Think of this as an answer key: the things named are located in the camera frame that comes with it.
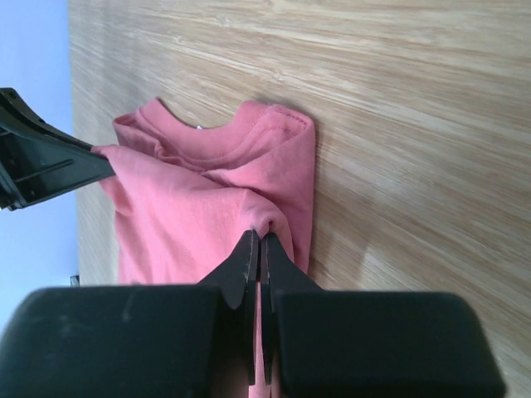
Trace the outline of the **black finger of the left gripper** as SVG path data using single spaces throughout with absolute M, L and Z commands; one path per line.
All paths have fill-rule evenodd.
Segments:
M 1 89 L 1 208 L 15 211 L 114 176 L 92 146 L 41 119 Z

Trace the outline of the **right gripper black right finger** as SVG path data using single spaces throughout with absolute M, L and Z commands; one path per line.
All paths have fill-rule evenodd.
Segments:
M 261 241 L 261 343 L 274 397 L 502 397 L 473 308 L 447 292 L 320 288 Z

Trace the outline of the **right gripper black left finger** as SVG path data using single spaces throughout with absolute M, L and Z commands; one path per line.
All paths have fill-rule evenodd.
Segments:
M 1 338 L 4 397 L 245 397 L 259 238 L 196 284 L 38 289 Z

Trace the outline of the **salmon pink t shirt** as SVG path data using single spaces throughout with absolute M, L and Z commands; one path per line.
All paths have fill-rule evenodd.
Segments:
M 153 100 L 113 122 L 102 146 L 114 176 L 120 284 L 195 284 L 245 231 L 278 236 L 309 268 L 314 213 L 313 120 L 279 104 L 242 103 L 233 119 L 197 129 Z

